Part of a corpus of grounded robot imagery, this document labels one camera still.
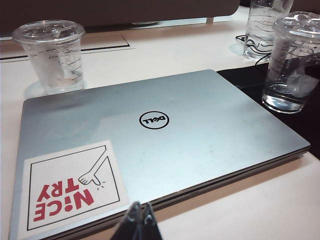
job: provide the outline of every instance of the pointing hand drawing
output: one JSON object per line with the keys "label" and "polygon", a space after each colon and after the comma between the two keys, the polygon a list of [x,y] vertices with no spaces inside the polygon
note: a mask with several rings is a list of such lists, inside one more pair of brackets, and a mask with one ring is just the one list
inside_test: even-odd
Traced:
{"label": "pointing hand drawing", "polygon": [[92,168],[78,178],[79,182],[83,185],[88,185],[92,181],[95,185],[100,186],[101,183],[100,180],[97,178],[96,173],[101,167],[101,165],[105,162],[107,157],[107,150],[105,149],[102,155],[99,157],[99,159],[94,163]]}

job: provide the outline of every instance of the glass of water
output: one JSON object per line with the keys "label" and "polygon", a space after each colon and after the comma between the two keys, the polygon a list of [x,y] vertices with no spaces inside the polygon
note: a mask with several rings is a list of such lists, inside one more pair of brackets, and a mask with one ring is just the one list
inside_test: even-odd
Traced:
{"label": "glass of water", "polygon": [[320,79],[320,15],[291,12],[277,19],[262,102],[280,113],[305,106]]}
{"label": "glass of water", "polygon": [[257,61],[269,60],[273,47],[275,20],[289,13],[294,0],[251,0],[243,55]]}
{"label": "glass of water", "polygon": [[26,51],[47,94],[84,88],[80,39],[83,26],[73,21],[44,20],[22,25],[12,39]]}

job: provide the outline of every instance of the silver laptop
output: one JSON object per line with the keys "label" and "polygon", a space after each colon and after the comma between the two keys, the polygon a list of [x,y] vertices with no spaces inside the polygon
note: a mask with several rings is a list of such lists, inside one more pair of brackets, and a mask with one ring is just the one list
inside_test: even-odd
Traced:
{"label": "silver laptop", "polygon": [[[105,140],[129,201],[151,202],[155,210],[292,161],[310,147],[213,70],[32,98],[23,105],[14,206],[25,159]],[[99,231],[123,214],[51,238]]]}

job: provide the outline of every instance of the dark surface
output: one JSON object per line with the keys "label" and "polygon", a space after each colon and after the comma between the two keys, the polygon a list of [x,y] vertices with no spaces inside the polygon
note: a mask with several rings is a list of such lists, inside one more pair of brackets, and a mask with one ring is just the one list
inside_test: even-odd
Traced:
{"label": "dark surface", "polygon": [[[221,70],[218,73],[311,143],[310,152],[320,159],[320,84],[313,90],[301,112],[296,114],[275,112],[265,107],[261,100],[267,70],[268,63],[264,63],[258,66]],[[312,69],[312,75],[320,78],[320,66]]]}
{"label": "dark surface", "polygon": [[2,1],[0,33],[34,21],[63,19],[87,27],[233,14],[240,0],[42,0]]}

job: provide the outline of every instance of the cup lid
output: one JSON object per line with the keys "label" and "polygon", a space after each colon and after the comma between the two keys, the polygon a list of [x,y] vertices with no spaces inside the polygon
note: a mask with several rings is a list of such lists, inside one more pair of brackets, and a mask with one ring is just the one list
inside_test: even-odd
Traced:
{"label": "cup lid", "polygon": [[320,40],[320,15],[306,11],[290,12],[278,18],[273,29],[290,35]]}
{"label": "cup lid", "polygon": [[85,29],[67,20],[43,20],[27,23],[12,33],[12,39],[22,44],[66,43],[79,39]]}

